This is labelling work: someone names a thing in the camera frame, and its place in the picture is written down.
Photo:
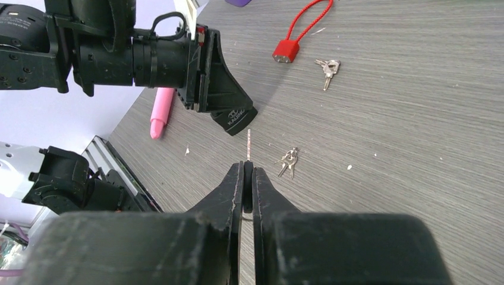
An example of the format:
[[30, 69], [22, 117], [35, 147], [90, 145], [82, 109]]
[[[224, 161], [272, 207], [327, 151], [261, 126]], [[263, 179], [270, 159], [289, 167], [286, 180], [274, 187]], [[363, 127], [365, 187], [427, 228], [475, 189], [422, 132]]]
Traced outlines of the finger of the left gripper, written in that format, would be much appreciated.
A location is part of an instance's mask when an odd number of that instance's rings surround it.
[[226, 66], [220, 32], [215, 29], [208, 29], [204, 46], [206, 48], [204, 111], [212, 113], [252, 109], [252, 99], [238, 84]]

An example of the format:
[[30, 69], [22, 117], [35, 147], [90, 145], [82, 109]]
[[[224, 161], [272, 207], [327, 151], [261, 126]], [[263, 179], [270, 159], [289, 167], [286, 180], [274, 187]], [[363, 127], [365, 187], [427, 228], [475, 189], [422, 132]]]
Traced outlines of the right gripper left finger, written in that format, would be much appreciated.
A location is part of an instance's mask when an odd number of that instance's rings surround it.
[[238, 284], [244, 163], [184, 213], [74, 212], [51, 220], [19, 284]]

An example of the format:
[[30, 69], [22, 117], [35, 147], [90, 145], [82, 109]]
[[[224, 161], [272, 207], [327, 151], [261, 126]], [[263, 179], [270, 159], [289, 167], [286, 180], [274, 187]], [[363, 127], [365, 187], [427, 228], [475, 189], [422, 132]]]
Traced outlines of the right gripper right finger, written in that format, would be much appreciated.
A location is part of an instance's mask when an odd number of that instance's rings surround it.
[[408, 214], [302, 212], [256, 168], [257, 284], [451, 284], [429, 228]]

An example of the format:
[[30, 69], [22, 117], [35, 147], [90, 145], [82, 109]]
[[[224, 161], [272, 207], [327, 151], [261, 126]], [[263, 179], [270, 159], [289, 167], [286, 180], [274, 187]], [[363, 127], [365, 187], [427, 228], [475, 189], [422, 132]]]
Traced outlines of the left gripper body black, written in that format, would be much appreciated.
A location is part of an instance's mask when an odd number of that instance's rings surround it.
[[196, 25], [195, 39], [186, 34], [177, 41], [182, 47], [185, 60], [184, 86], [177, 89], [178, 98], [188, 110], [196, 112], [216, 112], [209, 104], [209, 51], [211, 45], [206, 42], [208, 26]]

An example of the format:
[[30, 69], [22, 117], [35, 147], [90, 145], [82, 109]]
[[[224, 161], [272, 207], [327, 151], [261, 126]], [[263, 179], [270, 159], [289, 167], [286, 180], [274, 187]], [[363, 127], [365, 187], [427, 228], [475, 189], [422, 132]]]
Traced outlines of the small silver key bunch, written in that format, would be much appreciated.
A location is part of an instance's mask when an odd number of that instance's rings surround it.
[[323, 91], [326, 91], [329, 88], [333, 76], [338, 73], [341, 61], [339, 60], [323, 61], [321, 59], [315, 59], [314, 62], [322, 67], [322, 70], [325, 74], [325, 83], [323, 86]]

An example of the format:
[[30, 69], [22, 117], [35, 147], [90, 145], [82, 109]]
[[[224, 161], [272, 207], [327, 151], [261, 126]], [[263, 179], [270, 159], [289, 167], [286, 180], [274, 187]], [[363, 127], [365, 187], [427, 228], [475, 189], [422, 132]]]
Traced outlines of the black Kaijing padlock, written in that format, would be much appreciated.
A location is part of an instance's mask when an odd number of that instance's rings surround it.
[[236, 109], [225, 112], [212, 112], [210, 116], [227, 134], [234, 136], [246, 129], [257, 114], [257, 109], [252, 107], [250, 110]]

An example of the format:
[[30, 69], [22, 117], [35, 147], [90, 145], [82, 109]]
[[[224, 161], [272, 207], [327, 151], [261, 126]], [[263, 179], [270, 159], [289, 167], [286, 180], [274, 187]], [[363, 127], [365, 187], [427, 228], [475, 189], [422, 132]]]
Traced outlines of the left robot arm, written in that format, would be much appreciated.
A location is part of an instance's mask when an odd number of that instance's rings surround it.
[[[197, 1], [175, 1], [171, 36], [136, 29], [135, 1], [46, 1], [45, 10], [1, 4], [1, 89], [41, 87], [68, 92], [67, 78], [88, 96], [96, 85], [174, 88], [185, 108], [209, 113], [235, 135], [257, 115], [230, 73], [219, 31], [197, 24]], [[70, 211], [158, 211], [112, 150], [110, 167], [92, 169], [92, 155], [56, 147], [1, 144], [1, 191], [56, 214]]]

